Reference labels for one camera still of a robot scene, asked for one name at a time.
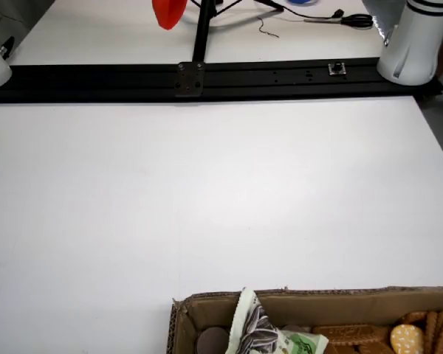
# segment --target snack bag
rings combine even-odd
[[[243,290],[236,307],[225,354],[323,354],[322,335],[281,331],[274,327],[254,291]]]

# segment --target wire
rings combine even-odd
[[[14,17],[10,17],[8,15],[5,15],[2,11],[0,11],[0,16],[3,18],[8,18],[11,21],[16,21],[19,22],[20,24],[22,24],[23,26],[25,26],[26,28],[28,28],[27,24],[25,24],[22,20],[18,20],[17,18]]]
[[[257,17],[257,19],[261,21],[261,26],[259,27],[259,32],[264,33],[265,35],[270,35],[271,37],[279,38],[279,36],[275,35],[274,33],[263,31],[262,28],[264,27],[264,21],[261,17]]]

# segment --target black stripe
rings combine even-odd
[[[433,17],[443,17],[443,13],[432,13],[431,11],[422,10],[422,9],[419,9],[418,7],[414,7],[409,2],[407,2],[407,7],[409,9],[411,9],[412,11],[414,11],[415,13],[419,13],[421,15],[433,16]]]
[[[417,4],[421,4],[424,6],[435,7],[436,9],[443,9],[443,4],[437,4],[435,2],[429,2],[427,0],[413,0],[413,1],[416,2]]]

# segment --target black bracket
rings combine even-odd
[[[204,88],[205,63],[188,61],[177,65],[176,97],[200,97]]]

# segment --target white table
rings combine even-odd
[[[14,63],[190,58],[194,26],[145,3],[58,0]],[[380,51],[265,22],[280,40],[216,31],[207,61]],[[163,353],[171,298],[386,285],[443,285],[443,153],[410,97],[0,105],[0,353]]]

